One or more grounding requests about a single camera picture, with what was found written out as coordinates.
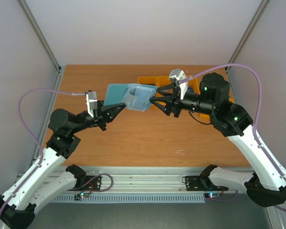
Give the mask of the teal card holder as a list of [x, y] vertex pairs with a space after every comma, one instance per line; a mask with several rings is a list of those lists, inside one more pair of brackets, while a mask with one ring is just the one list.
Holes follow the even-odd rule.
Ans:
[[125, 103], [126, 108], [144, 112], [151, 106], [150, 98], [155, 96], [157, 86], [147, 84], [110, 84], [104, 105]]

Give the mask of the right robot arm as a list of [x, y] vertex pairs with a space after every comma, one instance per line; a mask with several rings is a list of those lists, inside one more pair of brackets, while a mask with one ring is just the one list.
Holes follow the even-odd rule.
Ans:
[[196, 94], [178, 85], [176, 75], [171, 74], [169, 78], [172, 83], [158, 88], [160, 97], [152, 97], [150, 102], [174, 117], [179, 117], [182, 110], [208, 115], [210, 125], [227, 137], [253, 168], [251, 173], [241, 173], [209, 165], [201, 172], [198, 182], [186, 181], [187, 190], [193, 190], [196, 184], [208, 192], [222, 187], [245, 192], [261, 207], [283, 204], [286, 201], [286, 170], [277, 170], [281, 165], [260, 135], [254, 132], [254, 122], [248, 112], [229, 100], [229, 82], [217, 73], [206, 74], [199, 85], [200, 93]]

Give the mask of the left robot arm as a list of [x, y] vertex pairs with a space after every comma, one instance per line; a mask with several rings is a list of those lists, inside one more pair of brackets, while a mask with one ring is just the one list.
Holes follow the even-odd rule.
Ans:
[[81, 190], [90, 182], [86, 172], [77, 165], [68, 166], [54, 181], [43, 186], [44, 180], [75, 151], [80, 139], [77, 132], [107, 123], [126, 107], [124, 103], [104, 105], [95, 100], [88, 109], [73, 114], [56, 109], [50, 116], [49, 129], [53, 131], [46, 147], [25, 174], [7, 191], [0, 194], [0, 229], [26, 229], [35, 215], [60, 193]]

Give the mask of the middle yellow bin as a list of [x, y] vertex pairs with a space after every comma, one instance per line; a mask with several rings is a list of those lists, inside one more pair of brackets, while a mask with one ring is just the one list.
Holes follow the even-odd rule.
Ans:
[[[171, 81], [169, 79], [168, 76], [156, 76], [156, 86], [157, 87], [162, 87], [162, 86], [166, 86], [166, 85], [170, 85]], [[199, 82], [196, 78], [194, 78], [193, 80], [190, 80], [188, 82], [188, 91], [190, 91], [190, 88], [192, 88], [192, 91], [194, 93], [199, 94]]]

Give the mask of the right yellow bin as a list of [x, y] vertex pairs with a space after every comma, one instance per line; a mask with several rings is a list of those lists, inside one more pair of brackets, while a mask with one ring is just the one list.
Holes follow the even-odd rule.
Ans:
[[[232, 102], [232, 103], [235, 102], [234, 98], [229, 98], [229, 101]], [[207, 114], [200, 114], [200, 118], [205, 119], [205, 120], [207, 120], [207, 121], [210, 120], [210, 117], [209, 117], [209, 115], [207, 115]]]

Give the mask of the left small circuit board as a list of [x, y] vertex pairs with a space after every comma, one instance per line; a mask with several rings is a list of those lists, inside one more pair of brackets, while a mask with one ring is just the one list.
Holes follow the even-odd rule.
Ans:
[[80, 194], [75, 194], [74, 195], [74, 200], [75, 201], [81, 201], [82, 199], [88, 198], [90, 194], [88, 193], [80, 193]]

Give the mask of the small circuit board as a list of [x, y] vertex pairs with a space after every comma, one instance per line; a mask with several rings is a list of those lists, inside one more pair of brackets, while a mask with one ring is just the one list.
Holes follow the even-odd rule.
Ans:
[[214, 193], [214, 192], [210, 192], [210, 193], [205, 193], [205, 194], [204, 194], [204, 197], [205, 197], [206, 199], [214, 199], [214, 198], [218, 198], [218, 197], [220, 197], [220, 196], [221, 196], [220, 193]]
[[90, 194], [88, 193], [80, 193], [80, 194], [75, 194], [74, 195], [74, 200], [75, 201], [81, 201], [82, 199], [88, 198]]

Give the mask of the right small circuit board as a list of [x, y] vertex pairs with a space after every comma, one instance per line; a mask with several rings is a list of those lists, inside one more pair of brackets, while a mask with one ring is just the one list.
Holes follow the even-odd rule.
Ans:
[[220, 197], [220, 196], [221, 196], [220, 193], [214, 193], [214, 192], [210, 192], [210, 193], [205, 193], [205, 194], [204, 194], [204, 197], [205, 197], [206, 199], [214, 199], [214, 198], [218, 198], [218, 197]]

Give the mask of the left frame post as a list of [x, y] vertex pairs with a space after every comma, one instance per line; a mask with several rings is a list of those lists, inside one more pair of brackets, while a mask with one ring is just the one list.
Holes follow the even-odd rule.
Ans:
[[60, 65], [59, 65], [55, 55], [53, 54], [53, 52], [52, 52], [52, 50], [51, 50], [51, 48], [50, 48], [50, 46], [49, 46], [45, 36], [43, 35], [43, 33], [42, 33], [42, 31], [41, 31], [41, 29], [40, 29], [40, 27], [39, 27], [35, 17], [33, 16], [33, 14], [31, 12], [27, 2], [25, 0], [18, 0], [18, 3], [20, 4], [24, 14], [26, 15], [30, 25], [32, 26], [33, 30], [35, 31], [38, 39], [40, 40], [43, 48], [45, 49], [48, 57], [50, 58], [53, 66], [55, 67], [56, 71], [60, 72], [61, 67], [60, 67]]

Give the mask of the frame post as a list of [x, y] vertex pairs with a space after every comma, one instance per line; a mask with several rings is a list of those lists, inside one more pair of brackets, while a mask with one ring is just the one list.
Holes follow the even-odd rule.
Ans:
[[38, 39], [40, 40], [43, 48], [45, 49], [48, 57], [50, 58], [53, 66], [55, 67], [56, 71], [60, 72], [61, 67], [60, 67], [60, 65], [59, 65], [55, 55], [53, 54], [53, 52], [52, 52], [52, 50], [51, 50], [51, 48], [50, 48], [50, 46], [49, 46], [45, 36], [43, 35], [43, 33], [42, 33], [42, 31], [41, 31], [41, 29], [40, 29], [40, 27], [39, 27], [35, 17], [33, 16], [33, 14], [31, 12], [27, 2], [25, 0], [18, 0], [18, 3], [20, 4], [24, 14], [26, 15], [30, 25], [32, 26], [33, 30], [35, 31]]
[[245, 44], [247, 43], [250, 35], [252, 34], [252, 32], [254, 31], [256, 25], [258, 24], [258, 22], [260, 21], [263, 13], [265, 12], [265, 10], [267, 9], [269, 3], [271, 2], [271, 0], [261, 0], [257, 9], [255, 10], [249, 24], [247, 25], [240, 41], [238, 42], [231, 58], [229, 59], [229, 63], [234, 63], [237, 59], [237, 57], [239, 56], [239, 54], [241, 53], [242, 49], [244, 48]]

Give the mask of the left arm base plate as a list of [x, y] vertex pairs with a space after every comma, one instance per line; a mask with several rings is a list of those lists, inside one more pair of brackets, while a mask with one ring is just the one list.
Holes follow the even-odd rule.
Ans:
[[95, 178], [94, 176], [86, 176], [85, 178], [79, 178], [73, 187], [72, 191], [90, 191], [100, 190], [102, 177]]

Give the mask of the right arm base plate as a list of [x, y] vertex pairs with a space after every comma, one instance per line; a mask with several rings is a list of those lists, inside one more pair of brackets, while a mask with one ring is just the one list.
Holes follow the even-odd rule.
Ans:
[[184, 176], [182, 182], [185, 184], [186, 191], [228, 191], [224, 186], [215, 186], [208, 177]]

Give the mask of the right frame post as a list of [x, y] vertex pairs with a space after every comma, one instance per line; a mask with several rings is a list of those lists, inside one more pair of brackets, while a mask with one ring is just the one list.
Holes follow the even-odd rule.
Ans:
[[239, 54], [241, 53], [242, 49], [244, 48], [245, 44], [247, 43], [250, 35], [252, 34], [252, 32], [254, 31], [256, 25], [258, 24], [258, 22], [260, 21], [263, 13], [265, 12], [265, 10], [267, 9], [269, 3], [271, 2], [271, 0], [261, 0], [257, 9], [255, 10], [249, 24], [247, 25], [240, 41], [238, 42], [231, 58], [229, 59], [229, 63], [234, 63], [237, 59], [237, 57], [239, 56]]

